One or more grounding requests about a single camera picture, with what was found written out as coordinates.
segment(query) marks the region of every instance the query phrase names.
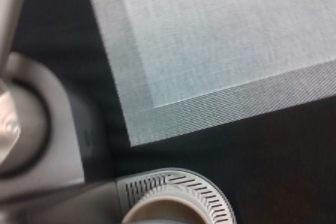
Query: silver metal part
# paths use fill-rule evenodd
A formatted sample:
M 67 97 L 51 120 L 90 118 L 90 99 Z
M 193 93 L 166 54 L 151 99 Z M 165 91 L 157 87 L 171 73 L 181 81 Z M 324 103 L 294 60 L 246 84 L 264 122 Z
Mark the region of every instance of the silver metal part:
M 21 169 L 36 158 L 48 138 L 48 118 L 37 95 L 21 85 L 7 84 L 0 108 L 0 175 Z
M 36 163 L 21 175 L 0 178 L 0 203 L 19 195 L 84 183 L 73 111 L 66 89 L 49 69 L 19 54 L 10 54 L 6 72 L 43 96 L 52 131 Z
M 4 83 L 0 81 L 0 165 L 18 141 L 19 133 L 21 126 L 12 96 Z
M 0 76 L 6 68 L 22 0 L 0 1 Z
M 123 215 L 144 196 L 148 197 L 150 192 L 168 185 L 180 186 L 192 192 L 190 195 L 204 206 L 213 224 L 235 224 L 228 199 L 214 184 L 199 174 L 178 169 L 157 170 L 117 180 Z

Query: black surface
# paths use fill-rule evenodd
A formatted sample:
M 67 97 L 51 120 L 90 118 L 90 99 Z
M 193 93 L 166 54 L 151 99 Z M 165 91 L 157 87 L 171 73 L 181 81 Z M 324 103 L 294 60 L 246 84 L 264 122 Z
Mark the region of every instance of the black surface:
M 25 0 L 13 50 L 94 99 L 117 176 L 186 168 L 217 184 L 238 223 L 336 223 L 336 98 L 130 149 L 90 1 Z

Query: gray mesh panel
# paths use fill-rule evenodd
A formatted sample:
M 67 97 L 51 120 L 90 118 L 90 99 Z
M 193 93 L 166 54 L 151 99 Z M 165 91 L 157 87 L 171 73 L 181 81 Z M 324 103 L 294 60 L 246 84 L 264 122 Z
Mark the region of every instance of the gray mesh panel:
M 333 0 L 93 0 L 132 145 L 334 95 Z

